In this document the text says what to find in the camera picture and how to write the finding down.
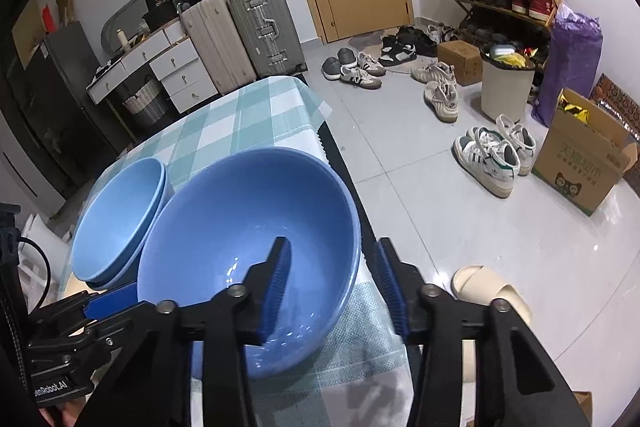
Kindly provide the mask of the person's left hand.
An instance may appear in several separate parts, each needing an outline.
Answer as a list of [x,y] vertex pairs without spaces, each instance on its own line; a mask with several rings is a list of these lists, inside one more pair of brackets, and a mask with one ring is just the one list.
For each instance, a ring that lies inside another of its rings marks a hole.
[[74,427],[85,404],[86,399],[79,398],[50,407],[40,407],[39,412],[52,427]]

